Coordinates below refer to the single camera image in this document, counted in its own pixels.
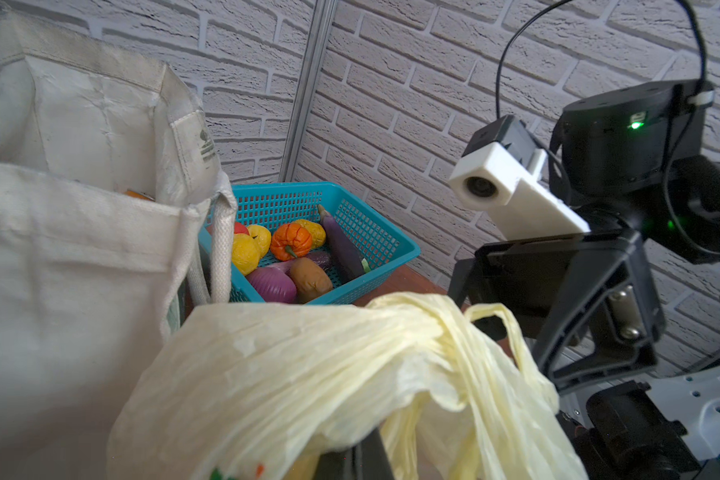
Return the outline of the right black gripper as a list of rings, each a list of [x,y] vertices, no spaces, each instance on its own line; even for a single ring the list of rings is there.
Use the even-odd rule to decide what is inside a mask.
[[[560,393],[657,366],[665,317],[645,244],[693,264],[720,262],[720,163],[701,152],[714,87],[648,82],[565,107],[542,185],[590,226],[585,234],[480,247],[456,264],[457,303],[508,307]]]

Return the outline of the thin cream plastic bag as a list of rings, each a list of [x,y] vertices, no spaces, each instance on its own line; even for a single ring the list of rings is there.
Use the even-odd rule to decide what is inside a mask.
[[[583,479],[513,313],[398,292],[364,307],[196,308],[110,433],[111,479],[303,479],[373,431],[397,479]]]

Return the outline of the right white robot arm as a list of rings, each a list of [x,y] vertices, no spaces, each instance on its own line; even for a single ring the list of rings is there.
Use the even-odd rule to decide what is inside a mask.
[[[503,235],[460,261],[457,303],[501,302],[560,394],[598,385],[572,444],[592,479],[678,479],[720,455],[720,366],[639,381],[666,328],[644,245],[720,262],[720,163],[701,152],[707,81],[566,106],[548,143],[512,115],[477,130],[449,183]]]

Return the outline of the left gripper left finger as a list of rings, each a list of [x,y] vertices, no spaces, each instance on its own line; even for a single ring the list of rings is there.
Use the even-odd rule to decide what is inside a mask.
[[[313,480],[355,480],[355,448],[322,454],[317,463]]]

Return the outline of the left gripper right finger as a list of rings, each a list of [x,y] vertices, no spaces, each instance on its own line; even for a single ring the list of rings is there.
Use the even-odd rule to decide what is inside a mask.
[[[378,428],[353,447],[356,480],[394,480],[394,474]]]

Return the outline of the canvas tote bag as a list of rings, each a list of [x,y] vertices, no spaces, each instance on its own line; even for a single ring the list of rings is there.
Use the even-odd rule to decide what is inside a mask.
[[[237,209],[163,61],[0,11],[0,479],[102,479],[109,432]]]

